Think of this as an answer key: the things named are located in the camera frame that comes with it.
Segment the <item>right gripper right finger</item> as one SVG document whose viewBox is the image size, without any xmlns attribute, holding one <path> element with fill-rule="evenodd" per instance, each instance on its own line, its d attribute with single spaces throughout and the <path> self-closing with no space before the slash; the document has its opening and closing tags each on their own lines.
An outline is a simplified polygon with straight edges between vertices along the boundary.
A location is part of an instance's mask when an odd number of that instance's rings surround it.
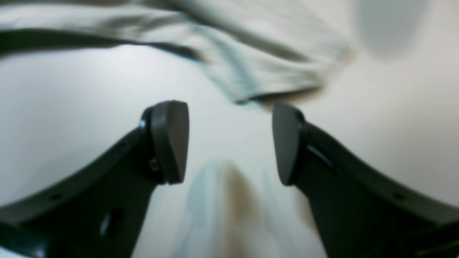
<svg viewBox="0 0 459 258">
<path fill-rule="evenodd" d="M 275 103 L 278 175 L 309 206 L 329 258 L 457 258 L 459 211 L 383 175 L 292 105 Z"/>
</svg>

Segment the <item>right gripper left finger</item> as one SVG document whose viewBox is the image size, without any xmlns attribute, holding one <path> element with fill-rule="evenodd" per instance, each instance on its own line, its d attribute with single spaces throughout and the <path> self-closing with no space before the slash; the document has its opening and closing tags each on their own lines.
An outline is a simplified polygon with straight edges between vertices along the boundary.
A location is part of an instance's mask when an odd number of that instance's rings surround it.
<svg viewBox="0 0 459 258">
<path fill-rule="evenodd" d="M 28 258 L 129 258 L 155 188 L 182 183 L 188 104 L 146 108 L 139 126 L 72 176 L 1 207 L 1 248 Z"/>
</svg>

